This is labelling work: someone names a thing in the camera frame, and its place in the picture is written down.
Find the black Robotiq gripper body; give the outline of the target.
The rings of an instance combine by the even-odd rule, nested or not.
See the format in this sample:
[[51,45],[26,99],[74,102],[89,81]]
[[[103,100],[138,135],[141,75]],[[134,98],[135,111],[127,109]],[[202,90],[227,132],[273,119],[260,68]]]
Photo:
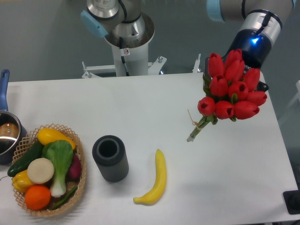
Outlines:
[[244,72],[247,72],[262,67],[282,29],[282,22],[270,11],[242,11],[241,16],[244,23],[222,60],[229,58],[230,51],[240,49]]

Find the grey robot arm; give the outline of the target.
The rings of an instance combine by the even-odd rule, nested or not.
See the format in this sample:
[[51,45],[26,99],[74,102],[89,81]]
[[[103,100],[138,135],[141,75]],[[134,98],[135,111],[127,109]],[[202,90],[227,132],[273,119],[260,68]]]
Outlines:
[[[213,21],[242,21],[229,49],[241,49],[245,69],[250,70],[261,68],[295,5],[293,0],[209,0],[206,10]],[[117,76],[160,74],[166,58],[148,61],[154,24],[139,0],[89,0],[81,21],[106,40],[114,58],[112,66],[85,67],[85,77],[112,71]]]

